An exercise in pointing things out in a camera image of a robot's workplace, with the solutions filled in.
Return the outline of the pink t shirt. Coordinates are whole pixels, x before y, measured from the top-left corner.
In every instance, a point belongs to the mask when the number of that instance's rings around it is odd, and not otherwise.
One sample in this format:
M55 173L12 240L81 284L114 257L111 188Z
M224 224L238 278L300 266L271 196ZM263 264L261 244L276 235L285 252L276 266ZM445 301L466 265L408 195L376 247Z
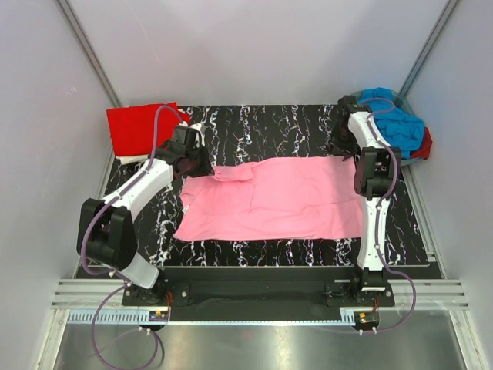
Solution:
M278 157L217 166L189 177L180 194L181 241L358 238L363 234L355 165L341 156Z

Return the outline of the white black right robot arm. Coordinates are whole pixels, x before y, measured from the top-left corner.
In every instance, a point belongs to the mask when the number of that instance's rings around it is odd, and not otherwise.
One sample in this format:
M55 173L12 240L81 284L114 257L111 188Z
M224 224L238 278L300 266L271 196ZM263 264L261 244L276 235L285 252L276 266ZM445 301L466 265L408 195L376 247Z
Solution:
M357 294L379 294L387 287L383 257L387 211L400 173L401 150L377 128L372 109L353 95L338 100L341 119L326 143L330 155L355 162L354 190L361 197L363 235L351 288Z

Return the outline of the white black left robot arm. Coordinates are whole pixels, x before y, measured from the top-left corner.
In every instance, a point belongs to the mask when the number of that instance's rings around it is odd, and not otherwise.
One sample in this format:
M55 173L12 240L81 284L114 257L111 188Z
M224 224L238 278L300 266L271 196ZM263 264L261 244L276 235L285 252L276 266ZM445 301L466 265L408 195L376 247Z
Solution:
M212 174L204 125L179 124L120 188L83 203L76 247L81 261L95 261L140 288L155 290L160 272L138 252L134 220L175 179Z

